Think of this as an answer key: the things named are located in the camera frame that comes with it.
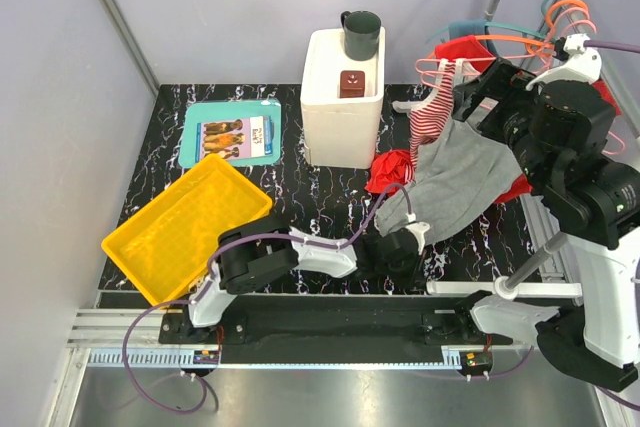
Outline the grey tank top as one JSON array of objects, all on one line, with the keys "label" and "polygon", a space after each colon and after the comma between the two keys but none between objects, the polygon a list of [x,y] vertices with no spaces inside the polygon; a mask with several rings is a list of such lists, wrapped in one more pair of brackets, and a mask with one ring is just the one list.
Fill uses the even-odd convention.
[{"label": "grey tank top", "polygon": [[509,148],[450,120],[438,139],[418,149],[407,193],[416,220],[430,225],[428,245],[474,222],[521,174]]}]

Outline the pink wire hanger front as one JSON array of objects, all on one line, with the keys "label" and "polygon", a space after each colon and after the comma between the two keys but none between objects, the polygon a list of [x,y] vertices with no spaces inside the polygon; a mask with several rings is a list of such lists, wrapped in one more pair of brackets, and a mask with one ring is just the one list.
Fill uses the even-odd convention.
[{"label": "pink wire hanger front", "polygon": [[456,21],[448,25],[446,31],[449,33],[449,40],[437,45],[422,60],[437,66],[435,70],[420,72],[422,78],[435,79],[431,91],[426,99],[409,110],[409,152],[413,164],[417,163],[419,147],[435,142],[450,118],[454,106],[453,87],[483,73],[498,57],[493,46],[495,40],[523,44],[525,59],[538,58],[545,69],[550,68],[551,43],[560,38],[551,14],[560,7],[565,8],[559,14],[560,17],[573,11],[589,14],[587,5],[581,0],[559,0],[545,13],[545,22],[550,28],[547,34],[482,19]]}]

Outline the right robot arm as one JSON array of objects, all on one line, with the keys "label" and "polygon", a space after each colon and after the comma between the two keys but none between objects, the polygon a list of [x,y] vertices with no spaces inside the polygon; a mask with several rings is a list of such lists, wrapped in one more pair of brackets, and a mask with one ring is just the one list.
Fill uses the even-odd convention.
[{"label": "right robot arm", "polygon": [[[604,153],[615,109],[591,82],[558,70],[535,76],[501,58],[455,88],[454,116],[468,118],[484,99],[495,105],[480,134],[509,148],[559,230],[492,291],[460,302],[455,334],[527,343],[561,373],[620,392],[639,377],[639,174]],[[519,285],[564,245],[576,256],[581,305],[519,302]]]}]

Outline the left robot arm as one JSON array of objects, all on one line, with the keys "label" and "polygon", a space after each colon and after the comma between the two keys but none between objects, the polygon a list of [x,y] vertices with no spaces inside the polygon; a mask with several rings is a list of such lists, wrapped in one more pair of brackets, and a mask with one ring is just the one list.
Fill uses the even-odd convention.
[{"label": "left robot arm", "polygon": [[239,295],[256,292],[292,270],[358,280],[388,277],[404,288],[414,283],[430,226],[409,224],[383,237],[327,239],[287,227],[267,216],[219,237],[208,274],[189,300],[181,331],[196,343],[215,333],[224,311]]}]

